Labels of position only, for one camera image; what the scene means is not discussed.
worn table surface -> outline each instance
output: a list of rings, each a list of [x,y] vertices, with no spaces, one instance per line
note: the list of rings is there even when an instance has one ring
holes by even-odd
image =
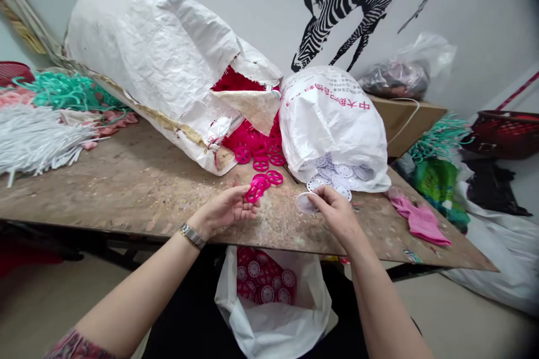
[[[241,222],[214,241],[282,250],[345,255],[320,213],[303,214],[296,195],[305,192],[283,167],[284,182],[261,199],[256,221]],[[248,184],[256,171],[237,165],[216,177],[190,160],[151,125],[141,119],[84,151],[72,167],[39,177],[18,178],[7,189],[1,179],[0,218],[111,232],[171,236],[204,202],[234,181]],[[421,196],[390,169],[394,185],[405,194]],[[357,218],[381,260],[409,262],[403,250],[413,251],[424,264],[453,268],[496,270],[455,227],[435,209],[442,233],[452,241],[438,247],[413,237],[408,224],[382,194],[353,192]]]

cardboard box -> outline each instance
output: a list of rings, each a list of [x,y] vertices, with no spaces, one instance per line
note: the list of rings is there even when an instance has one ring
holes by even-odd
[[[408,118],[414,113],[417,104],[407,100],[388,100],[369,95],[376,110],[386,127],[386,137],[389,143],[401,130]],[[424,132],[428,131],[447,109],[428,102],[419,102],[419,109],[403,131],[387,145],[388,157],[401,157],[412,145],[419,140]]]

sleeve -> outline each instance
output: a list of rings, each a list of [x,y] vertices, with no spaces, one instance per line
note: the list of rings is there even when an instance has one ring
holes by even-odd
[[[43,359],[117,359],[100,346],[88,341],[76,330],[66,334]]]

silver watch strap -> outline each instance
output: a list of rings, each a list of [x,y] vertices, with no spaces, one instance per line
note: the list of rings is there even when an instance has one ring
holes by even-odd
[[[184,234],[185,237],[187,237],[189,240],[191,240],[191,242],[193,244],[195,244],[195,247],[197,247],[199,250],[204,248],[204,246],[206,245],[206,242],[187,223],[185,223],[180,228],[180,231]]]

white sack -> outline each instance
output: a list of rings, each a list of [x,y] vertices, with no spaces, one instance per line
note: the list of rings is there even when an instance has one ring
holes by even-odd
[[[382,118],[354,78],[333,66],[308,67],[286,78],[279,121],[282,148],[294,176],[307,182],[315,168],[300,167],[331,152],[335,164],[367,164],[374,178],[354,191],[384,192],[387,141]]]
[[[455,198],[470,216],[466,237],[500,272],[451,269],[443,275],[485,297],[536,315],[539,226],[522,217],[485,210],[466,199],[466,180],[473,172],[457,159],[453,162],[460,168]]]
[[[210,91],[228,65],[268,89],[278,85],[282,73],[194,0],[78,0],[65,50],[100,84],[103,80],[92,72],[121,87],[104,83],[107,91],[217,175],[236,164],[229,150],[218,153],[222,137],[243,118],[255,116],[253,126],[269,134],[267,127],[275,117],[271,113],[279,105],[275,95],[261,91],[260,108],[253,108],[256,95],[248,94],[242,103],[234,91],[219,98]]]
[[[314,254],[264,250],[296,275],[294,306],[255,303],[236,295],[237,248],[226,250],[215,303],[248,358],[293,359],[310,351],[324,334],[331,311],[320,259]]]

